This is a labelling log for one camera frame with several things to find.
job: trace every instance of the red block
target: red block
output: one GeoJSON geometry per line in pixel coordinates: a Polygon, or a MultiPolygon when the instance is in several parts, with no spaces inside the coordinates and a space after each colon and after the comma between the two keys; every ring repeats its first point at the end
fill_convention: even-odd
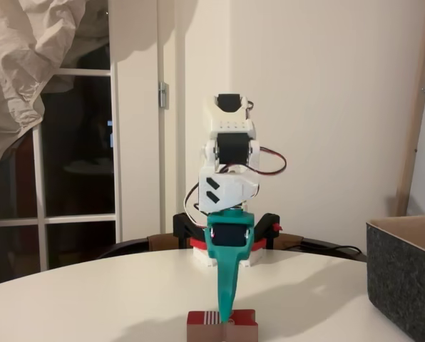
{"type": "Polygon", "coordinates": [[[188,342],[258,342],[255,310],[234,310],[228,323],[218,311],[191,311],[187,317],[188,342]]]}

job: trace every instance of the glass door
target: glass door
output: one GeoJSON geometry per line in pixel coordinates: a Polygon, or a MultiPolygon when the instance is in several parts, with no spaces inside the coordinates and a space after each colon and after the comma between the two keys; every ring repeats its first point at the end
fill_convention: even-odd
{"type": "Polygon", "coordinates": [[[0,282],[160,232],[154,3],[87,3],[43,122],[0,161],[0,282]]]}

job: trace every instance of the table surface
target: table surface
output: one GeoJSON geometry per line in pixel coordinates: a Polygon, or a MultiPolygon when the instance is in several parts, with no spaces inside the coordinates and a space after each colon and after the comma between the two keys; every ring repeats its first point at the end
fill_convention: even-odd
{"type": "MultiPolygon", "coordinates": [[[[259,341],[411,341],[367,298],[366,264],[266,251],[240,269],[235,309],[259,341]]],[[[192,250],[119,256],[0,284],[0,342],[184,342],[189,311],[217,309],[216,268],[192,250]]]]}

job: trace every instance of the white curtain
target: white curtain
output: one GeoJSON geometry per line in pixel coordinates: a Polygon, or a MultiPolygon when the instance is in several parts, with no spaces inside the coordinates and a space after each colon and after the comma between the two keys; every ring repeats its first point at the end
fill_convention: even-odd
{"type": "Polygon", "coordinates": [[[0,0],[0,158],[41,122],[40,92],[66,57],[85,8],[86,0],[0,0]]]}

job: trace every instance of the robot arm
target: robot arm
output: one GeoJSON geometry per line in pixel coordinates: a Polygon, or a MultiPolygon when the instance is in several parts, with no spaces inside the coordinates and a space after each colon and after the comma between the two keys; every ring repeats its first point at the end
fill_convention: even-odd
{"type": "Polygon", "coordinates": [[[208,256],[217,261],[217,296],[222,322],[232,312],[241,260],[250,256],[254,243],[254,215],[244,203],[259,189],[259,174],[276,175],[287,165],[281,154],[260,147],[250,119],[253,103],[239,94],[221,94],[205,101],[209,140],[204,147],[205,163],[198,180],[198,209],[208,216],[204,228],[208,256]],[[276,154],[285,166],[275,172],[260,172],[260,151],[276,154]]]}
{"type": "Polygon", "coordinates": [[[238,94],[223,94],[205,101],[210,140],[204,147],[205,164],[198,181],[198,202],[203,212],[235,207],[258,191],[259,175],[243,166],[259,167],[260,145],[249,116],[252,106],[238,94]]]}

